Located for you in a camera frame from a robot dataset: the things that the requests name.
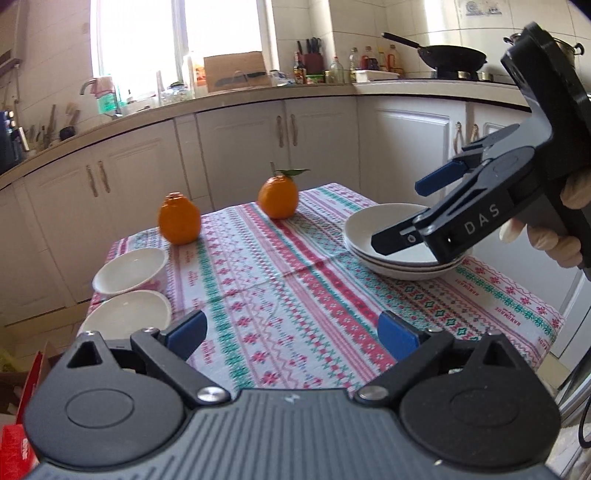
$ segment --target plastic container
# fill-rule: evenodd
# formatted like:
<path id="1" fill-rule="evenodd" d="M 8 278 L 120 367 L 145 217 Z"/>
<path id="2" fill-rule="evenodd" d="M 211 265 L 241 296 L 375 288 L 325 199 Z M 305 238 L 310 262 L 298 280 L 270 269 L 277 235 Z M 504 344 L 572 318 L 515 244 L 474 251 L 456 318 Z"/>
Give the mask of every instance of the plastic container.
<path id="1" fill-rule="evenodd" d="M 345 69 L 339 62 L 339 58 L 335 57 L 332 65 L 330 66 L 330 74 L 334 80 L 334 83 L 342 85 L 345 83 Z"/>

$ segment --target cardboard box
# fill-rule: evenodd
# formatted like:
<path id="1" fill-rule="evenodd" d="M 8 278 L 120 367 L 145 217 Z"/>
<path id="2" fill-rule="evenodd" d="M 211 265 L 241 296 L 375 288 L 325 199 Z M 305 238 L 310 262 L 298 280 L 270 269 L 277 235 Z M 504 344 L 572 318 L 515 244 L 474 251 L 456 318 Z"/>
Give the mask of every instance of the cardboard box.
<path id="1" fill-rule="evenodd" d="M 262 52 L 232 53 L 205 57 L 207 91 L 220 92 L 248 87 L 270 87 Z"/>

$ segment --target kitchen cabinet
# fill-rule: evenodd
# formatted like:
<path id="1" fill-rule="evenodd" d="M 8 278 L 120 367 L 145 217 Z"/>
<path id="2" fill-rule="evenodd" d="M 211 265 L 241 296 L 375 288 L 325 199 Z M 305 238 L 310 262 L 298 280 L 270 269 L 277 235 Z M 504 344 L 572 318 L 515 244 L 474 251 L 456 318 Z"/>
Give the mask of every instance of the kitchen cabinet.
<path id="1" fill-rule="evenodd" d="M 94 145 L 97 188 L 116 238 L 158 225 L 166 195 L 190 198 L 174 122 L 134 130 Z"/>
<path id="2" fill-rule="evenodd" d="M 0 225 L 0 326 L 63 307 L 12 185 L 0 190 Z"/>
<path id="3" fill-rule="evenodd" d="M 378 203 L 433 206 L 414 184 L 447 162 L 465 140 L 466 104 L 455 100 L 359 98 L 361 193 Z"/>
<path id="4" fill-rule="evenodd" d="M 359 134 L 354 97 L 285 101 L 289 150 L 300 190 L 337 182 L 359 191 Z"/>
<path id="5" fill-rule="evenodd" d="M 66 286 L 76 301 L 89 299 L 92 278 L 119 238 L 101 195 L 94 148 L 27 175 L 25 186 Z"/>
<path id="6" fill-rule="evenodd" d="M 203 158 L 216 210 L 253 202 L 277 170 L 291 167 L 283 102 L 197 114 Z"/>
<path id="7" fill-rule="evenodd" d="M 479 103 L 473 103 L 469 108 L 470 124 L 478 126 L 480 137 L 508 125 L 521 123 L 529 116 L 527 112 Z M 550 303 L 561 313 L 565 312 L 571 300 L 573 284 L 580 278 L 577 268 L 560 268 L 546 254 L 532 248 L 526 231 L 509 245 L 502 243 L 498 232 L 495 232 L 475 246 L 474 255 Z"/>

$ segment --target towel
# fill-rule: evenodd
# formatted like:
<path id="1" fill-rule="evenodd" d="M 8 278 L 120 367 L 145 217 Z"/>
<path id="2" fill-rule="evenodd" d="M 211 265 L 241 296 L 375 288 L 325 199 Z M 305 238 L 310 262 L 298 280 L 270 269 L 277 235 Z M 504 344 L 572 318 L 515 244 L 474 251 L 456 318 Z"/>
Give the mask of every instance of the towel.
<path id="1" fill-rule="evenodd" d="M 113 77 L 97 77 L 96 82 L 90 85 L 90 92 L 94 94 L 96 99 L 107 95 L 108 93 L 115 93 L 115 84 L 113 83 Z"/>

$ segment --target gloved hand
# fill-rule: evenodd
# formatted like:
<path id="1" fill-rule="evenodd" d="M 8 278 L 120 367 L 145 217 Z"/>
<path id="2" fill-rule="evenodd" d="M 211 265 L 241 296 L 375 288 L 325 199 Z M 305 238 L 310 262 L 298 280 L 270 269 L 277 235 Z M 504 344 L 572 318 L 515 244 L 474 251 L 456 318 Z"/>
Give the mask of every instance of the gloved hand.
<path id="1" fill-rule="evenodd" d="M 591 168 L 573 173 L 566 181 L 560 199 L 565 207 L 579 210 L 591 202 Z M 516 218 L 505 223 L 499 231 L 502 242 L 515 241 L 525 224 Z M 581 242 L 573 236 L 559 237 L 548 228 L 527 226 L 527 236 L 532 247 L 545 251 L 552 260 L 563 268 L 576 267 L 583 261 Z"/>

